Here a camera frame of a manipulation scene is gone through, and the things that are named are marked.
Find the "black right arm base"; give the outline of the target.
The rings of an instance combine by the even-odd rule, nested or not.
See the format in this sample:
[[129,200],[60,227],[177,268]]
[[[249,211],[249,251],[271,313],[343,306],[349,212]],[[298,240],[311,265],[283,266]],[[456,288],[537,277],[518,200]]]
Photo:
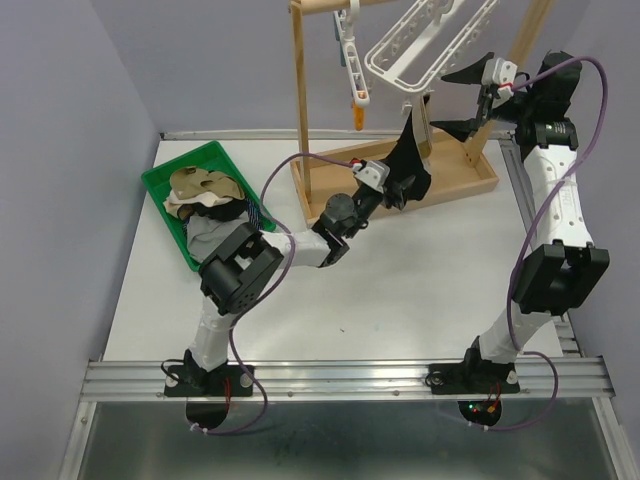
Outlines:
[[479,338],[466,349],[461,362],[437,362],[427,366],[425,384],[434,395],[516,394],[520,392],[514,363],[484,360]]

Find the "grey underwear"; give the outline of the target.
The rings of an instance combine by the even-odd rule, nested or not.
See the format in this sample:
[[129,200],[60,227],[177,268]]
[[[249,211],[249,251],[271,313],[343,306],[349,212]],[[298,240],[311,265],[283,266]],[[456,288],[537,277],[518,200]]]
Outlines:
[[186,245],[191,258],[201,263],[235,229],[248,221],[249,217],[246,213],[228,222],[192,216],[186,227]]

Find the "wooden clothes rack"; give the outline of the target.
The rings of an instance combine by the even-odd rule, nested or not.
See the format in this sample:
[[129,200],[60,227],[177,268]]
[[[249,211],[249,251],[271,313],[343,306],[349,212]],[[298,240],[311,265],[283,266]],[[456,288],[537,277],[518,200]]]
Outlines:
[[[487,124],[468,140],[430,125],[432,86],[452,72],[464,50],[488,28],[495,1],[483,2],[415,82],[404,71],[460,13],[460,1],[416,1],[364,56],[357,52],[354,23],[362,1],[292,1],[299,153],[290,167],[308,226],[329,216],[330,207],[362,207],[366,217],[391,209],[413,210],[493,191],[499,178],[483,148],[493,126]],[[309,148],[303,18],[332,14],[350,82],[354,125],[362,129],[370,103],[365,81],[372,74],[405,96],[404,116],[410,138],[382,140],[313,154]]]

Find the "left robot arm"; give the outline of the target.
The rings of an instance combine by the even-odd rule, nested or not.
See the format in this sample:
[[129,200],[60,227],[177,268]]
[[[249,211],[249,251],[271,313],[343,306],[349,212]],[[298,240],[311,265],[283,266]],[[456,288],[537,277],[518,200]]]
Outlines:
[[382,183],[361,180],[353,195],[334,194],[312,227],[270,233],[249,223],[237,227],[199,269],[203,304],[195,338],[177,379],[199,393],[215,392],[228,371],[229,334],[240,316],[276,286],[273,276],[293,267],[325,268],[349,250],[347,241],[368,226],[378,207],[402,210],[416,176]]

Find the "beige underwear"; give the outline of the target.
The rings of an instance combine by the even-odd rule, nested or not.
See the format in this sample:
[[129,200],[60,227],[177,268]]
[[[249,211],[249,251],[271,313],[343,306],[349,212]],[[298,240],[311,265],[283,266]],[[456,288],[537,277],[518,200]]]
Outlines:
[[215,193],[206,191],[204,193],[200,193],[194,197],[189,197],[186,199],[180,199],[177,194],[171,190],[169,195],[164,200],[162,205],[164,206],[165,211],[177,219],[184,219],[189,216],[189,213],[180,214],[179,211],[181,208],[185,206],[196,206],[201,205],[206,208],[211,208],[215,206],[220,206],[227,204],[233,200],[232,197],[219,197]]

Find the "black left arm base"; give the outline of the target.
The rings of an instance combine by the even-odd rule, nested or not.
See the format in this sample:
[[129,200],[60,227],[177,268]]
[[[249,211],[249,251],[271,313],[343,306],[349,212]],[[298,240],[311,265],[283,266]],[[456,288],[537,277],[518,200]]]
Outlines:
[[240,365],[224,361],[211,371],[201,368],[186,350],[182,359],[167,359],[160,365],[165,374],[164,395],[169,398],[233,398],[251,397],[255,373],[253,365],[243,369]]

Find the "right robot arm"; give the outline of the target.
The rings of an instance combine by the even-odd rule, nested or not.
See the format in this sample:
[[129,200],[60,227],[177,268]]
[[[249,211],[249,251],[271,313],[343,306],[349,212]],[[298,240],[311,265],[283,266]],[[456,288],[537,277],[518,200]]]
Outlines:
[[477,85],[480,93],[475,117],[438,121],[437,128],[467,140],[490,120],[514,125],[535,216],[510,274],[503,313],[461,362],[430,365],[433,376],[454,372],[466,387],[484,389],[496,374],[509,372],[541,328],[581,306],[609,266],[608,251],[595,245],[587,228],[576,178],[593,148],[580,148],[568,116],[585,63],[603,69],[592,57],[550,52],[535,76],[519,82],[515,63],[488,53],[442,78]]

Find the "blue striped underwear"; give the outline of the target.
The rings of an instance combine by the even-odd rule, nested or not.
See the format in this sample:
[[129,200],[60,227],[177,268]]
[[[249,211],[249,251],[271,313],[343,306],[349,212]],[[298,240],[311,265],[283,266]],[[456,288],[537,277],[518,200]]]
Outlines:
[[259,230],[274,232],[276,225],[262,212],[259,199],[254,194],[246,197],[246,212],[250,223]]

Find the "black underwear cream waistband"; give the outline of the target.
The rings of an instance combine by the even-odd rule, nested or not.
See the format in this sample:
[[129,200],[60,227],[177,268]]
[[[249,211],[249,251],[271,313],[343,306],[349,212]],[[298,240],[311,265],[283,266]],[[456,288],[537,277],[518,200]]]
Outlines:
[[421,201],[431,186],[428,158],[432,151],[432,127],[429,122],[430,95],[415,97],[396,145],[384,163],[389,167],[386,187],[414,177],[407,193],[409,201]]

